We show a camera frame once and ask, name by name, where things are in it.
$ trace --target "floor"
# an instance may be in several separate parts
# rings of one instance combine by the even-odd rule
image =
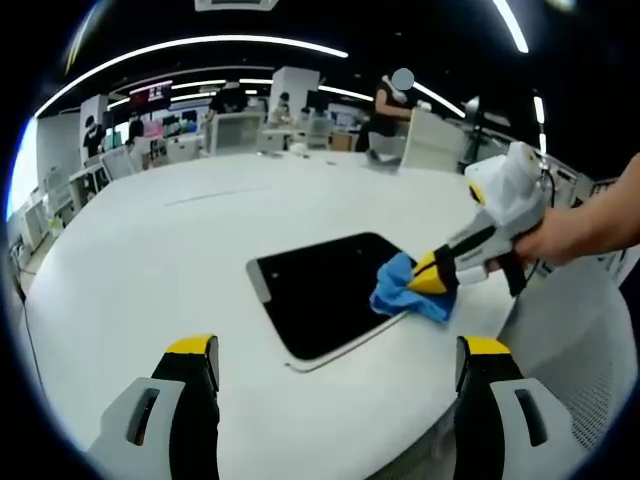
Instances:
[[[40,265],[42,265],[42,262],[44,261],[44,257],[49,253],[49,250],[53,245],[53,241],[53,235],[48,234],[36,251],[31,255],[31,259],[27,266],[20,272],[20,284],[22,285],[25,295],[29,294],[31,283],[35,278],[36,273],[38,273]]]

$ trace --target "blue cleaning cloth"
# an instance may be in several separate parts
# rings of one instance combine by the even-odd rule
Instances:
[[[409,311],[438,322],[447,323],[457,292],[443,295],[422,295],[407,288],[413,279],[411,258],[398,253],[378,270],[378,284],[371,294],[371,308],[390,316]]]

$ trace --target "black tablet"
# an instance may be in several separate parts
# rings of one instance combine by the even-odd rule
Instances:
[[[289,352],[314,360],[390,317],[371,310],[378,269],[400,249],[362,233],[252,260],[253,286]]]

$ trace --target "white round table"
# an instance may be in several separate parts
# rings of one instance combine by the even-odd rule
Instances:
[[[284,365],[245,270],[360,232],[420,258],[471,220],[462,177],[389,175],[363,158],[210,158],[118,180],[93,199],[27,302],[46,396],[72,441],[86,449],[109,403],[151,375],[170,344],[200,333],[220,340],[225,480],[362,479],[427,431],[456,396],[456,336],[503,327],[513,302],[502,273],[461,289],[447,327],[409,315],[301,374]]]

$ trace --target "tablet screen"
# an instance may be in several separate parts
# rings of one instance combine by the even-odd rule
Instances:
[[[371,310],[369,297],[378,269],[399,252],[363,233],[259,258],[248,271],[287,349],[313,360],[390,318]]]

